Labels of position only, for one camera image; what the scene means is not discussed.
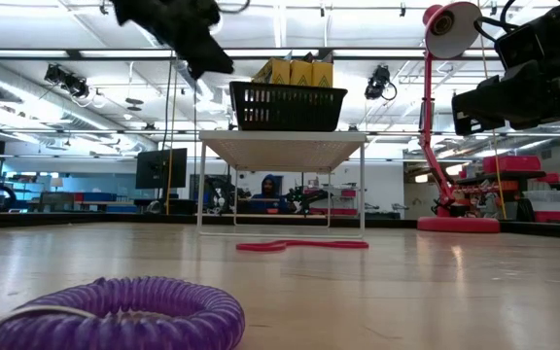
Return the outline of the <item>red desk lamp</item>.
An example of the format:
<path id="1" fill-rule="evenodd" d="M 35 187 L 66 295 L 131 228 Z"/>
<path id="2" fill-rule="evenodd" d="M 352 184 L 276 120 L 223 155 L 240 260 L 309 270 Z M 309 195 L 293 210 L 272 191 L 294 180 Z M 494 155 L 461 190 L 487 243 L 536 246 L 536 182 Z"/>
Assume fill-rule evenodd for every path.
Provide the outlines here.
<path id="1" fill-rule="evenodd" d="M 498 233 L 500 222 L 489 218 L 454 217 L 451 209 L 455 203 L 453 190 L 431 147 L 434 116 L 432 98 L 433 62 L 462 55 L 476 40 L 478 32 L 473 23 L 481 16 L 478 6 L 468 1 L 447 5 L 433 5 L 423 15 L 425 25 L 424 84 L 419 128 L 419 145 L 434 176 L 439 192 L 436 213 L 421 217 L 417 228 L 424 231 L 457 233 Z"/>

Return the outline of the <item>person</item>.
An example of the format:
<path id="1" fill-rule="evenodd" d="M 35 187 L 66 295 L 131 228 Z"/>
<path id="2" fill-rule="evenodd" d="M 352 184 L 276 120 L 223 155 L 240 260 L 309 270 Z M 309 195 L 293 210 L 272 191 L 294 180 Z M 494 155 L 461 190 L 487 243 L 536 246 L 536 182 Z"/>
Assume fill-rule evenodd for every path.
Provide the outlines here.
<path id="1" fill-rule="evenodd" d="M 289 214 L 290 205 L 280 193 L 278 178 L 268 174 L 262 179 L 261 192 L 251 196 L 250 210 L 257 214 Z"/>

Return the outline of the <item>black plastic basket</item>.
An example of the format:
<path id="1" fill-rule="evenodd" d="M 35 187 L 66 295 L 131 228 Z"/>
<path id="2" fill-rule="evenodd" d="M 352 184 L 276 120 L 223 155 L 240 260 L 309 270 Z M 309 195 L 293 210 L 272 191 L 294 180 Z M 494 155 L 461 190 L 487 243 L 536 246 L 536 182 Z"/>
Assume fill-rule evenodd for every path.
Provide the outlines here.
<path id="1" fill-rule="evenodd" d="M 343 88 L 231 82 L 232 110 L 240 130 L 333 132 Z"/>

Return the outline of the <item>long red rubber band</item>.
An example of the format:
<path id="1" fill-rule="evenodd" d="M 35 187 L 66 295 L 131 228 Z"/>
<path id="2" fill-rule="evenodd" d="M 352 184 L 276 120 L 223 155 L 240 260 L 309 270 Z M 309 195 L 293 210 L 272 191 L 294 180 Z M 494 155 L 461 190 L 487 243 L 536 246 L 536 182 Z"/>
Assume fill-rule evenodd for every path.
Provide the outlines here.
<path id="1" fill-rule="evenodd" d="M 314 240 L 275 240 L 260 243 L 238 243 L 235 248 L 244 252 L 282 252 L 290 247 L 318 247 L 333 249 L 368 249 L 364 241 L 314 241 Z"/>

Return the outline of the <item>black aluminium rig frame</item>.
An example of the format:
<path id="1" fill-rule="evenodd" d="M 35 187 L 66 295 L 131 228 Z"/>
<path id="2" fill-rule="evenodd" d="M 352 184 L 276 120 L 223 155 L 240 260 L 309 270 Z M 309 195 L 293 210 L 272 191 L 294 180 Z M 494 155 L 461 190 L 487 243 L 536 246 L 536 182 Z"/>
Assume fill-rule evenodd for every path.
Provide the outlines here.
<path id="1" fill-rule="evenodd" d="M 360 220 L 355 218 L 314 218 L 297 216 L 254 216 L 238 217 L 239 225 L 271 226 L 314 226 L 331 228 L 359 228 Z M 127 213 L 28 213 L 0 214 L 0 228 L 36 227 L 49 225 L 89 224 L 89 223 L 137 223 L 137 224 L 176 224 L 196 225 L 196 216 L 167 216 Z"/>

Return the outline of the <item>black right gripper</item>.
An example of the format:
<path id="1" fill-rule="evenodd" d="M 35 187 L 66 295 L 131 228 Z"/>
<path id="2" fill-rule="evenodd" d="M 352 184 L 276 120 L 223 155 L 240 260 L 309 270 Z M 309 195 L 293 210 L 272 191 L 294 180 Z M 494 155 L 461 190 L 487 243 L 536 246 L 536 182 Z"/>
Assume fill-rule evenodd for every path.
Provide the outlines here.
<path id="1" fill-rule="evenodd" d="M 504 68 L 504 75 L 492 76 L 473 90 L 455 94 L 451 107 L 457 135 L 469 136 L 505 123 L 513 129 L 527 129 L 560 121 L 560 0 L 558 6 L 523 24 L 508 19 L 515 1 L 507 0 L 499 19 L 488 22 L 504 29 L 504 35 L 527 23 L 546 25 L 557 52 L 552 58 Z M 499 38 L 492 40 L 494 49 Z"/>

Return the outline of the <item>black rig crossbar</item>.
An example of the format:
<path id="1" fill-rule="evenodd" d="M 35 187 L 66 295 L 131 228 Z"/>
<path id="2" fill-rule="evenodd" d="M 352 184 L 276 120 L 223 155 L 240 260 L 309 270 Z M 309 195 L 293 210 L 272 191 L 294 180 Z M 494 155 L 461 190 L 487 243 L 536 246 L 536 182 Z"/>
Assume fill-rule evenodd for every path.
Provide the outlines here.
<path id="1" fill-rule="evenodd" d="M 263 60 L 284 57 L 289 53 L 308 53 L 325 57 L 329 53 L 338 60 L 421 60 L 423 48 L 321 48 L 321 49 L 225 49 L 233 60 Z M 155 61 L 167 60 L 169 49 L 0 49 L 0 60 L 73 60 L 73 61 Z"/>

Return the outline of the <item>purple coil wristband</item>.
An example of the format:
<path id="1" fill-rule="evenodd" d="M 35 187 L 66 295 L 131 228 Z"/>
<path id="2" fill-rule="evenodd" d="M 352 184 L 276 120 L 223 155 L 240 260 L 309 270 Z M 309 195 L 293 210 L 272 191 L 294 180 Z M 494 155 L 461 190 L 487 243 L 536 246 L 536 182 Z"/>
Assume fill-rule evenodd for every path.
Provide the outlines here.
<path id="1" fill-rule="evenodd" d="M 0 317 L 0 350 L 235 350 L 244 332 L 240 303 L 221 289 L 99 278 Z"/>

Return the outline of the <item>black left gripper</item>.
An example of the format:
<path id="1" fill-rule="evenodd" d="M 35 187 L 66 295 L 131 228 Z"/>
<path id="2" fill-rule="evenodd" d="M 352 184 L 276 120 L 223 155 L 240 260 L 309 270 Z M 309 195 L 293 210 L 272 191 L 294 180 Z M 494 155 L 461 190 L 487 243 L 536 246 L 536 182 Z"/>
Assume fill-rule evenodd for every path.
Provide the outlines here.
<path id="1" fill-rule="evenodd" d="M 220 21 L 215 0 L 110 0 L 117 22 L 133 21 L 174 49 L 194 80 L 206 72 L 232 74 L 232 59 L 210 34 Z"/>

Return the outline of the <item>red storage bin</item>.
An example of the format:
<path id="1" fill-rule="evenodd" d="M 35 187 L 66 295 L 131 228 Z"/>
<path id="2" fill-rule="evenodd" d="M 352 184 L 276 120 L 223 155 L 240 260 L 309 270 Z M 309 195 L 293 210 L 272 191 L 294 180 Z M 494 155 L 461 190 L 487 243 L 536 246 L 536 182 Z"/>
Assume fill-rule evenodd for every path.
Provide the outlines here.
<path id="1" fill-rule="evenodd" d="M 499 172 L 541 171 L 542 164 L 536 156 L 491 156 L 482 160 L 483 171 L 487 174 Z"/>

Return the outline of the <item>black monitor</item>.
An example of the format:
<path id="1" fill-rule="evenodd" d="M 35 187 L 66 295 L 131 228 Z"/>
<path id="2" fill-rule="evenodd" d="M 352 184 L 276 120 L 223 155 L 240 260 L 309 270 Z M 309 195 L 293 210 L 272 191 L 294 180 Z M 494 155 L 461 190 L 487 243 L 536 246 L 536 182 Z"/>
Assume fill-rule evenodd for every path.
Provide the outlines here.
<path id="1" fill-rule="evenodd" d="M 143 152 L 137 155 L 135 188 L 153 190 L 169 185 L 184 188 L 187 176 L 187 150 L 169 149 Z"/>

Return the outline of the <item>green Crayola pencil box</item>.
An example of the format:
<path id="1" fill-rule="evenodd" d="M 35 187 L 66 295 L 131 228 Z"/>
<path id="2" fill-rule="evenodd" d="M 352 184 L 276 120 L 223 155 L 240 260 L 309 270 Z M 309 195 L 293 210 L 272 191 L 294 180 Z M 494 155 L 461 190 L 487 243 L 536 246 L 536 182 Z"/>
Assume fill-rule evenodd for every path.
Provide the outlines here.
<path id="1" fill-rule="evenodd" d="M 283 58 L 270 58 L 252 77 L 253 83 L 288 85 L 290 83 L 291 61 Z"/>

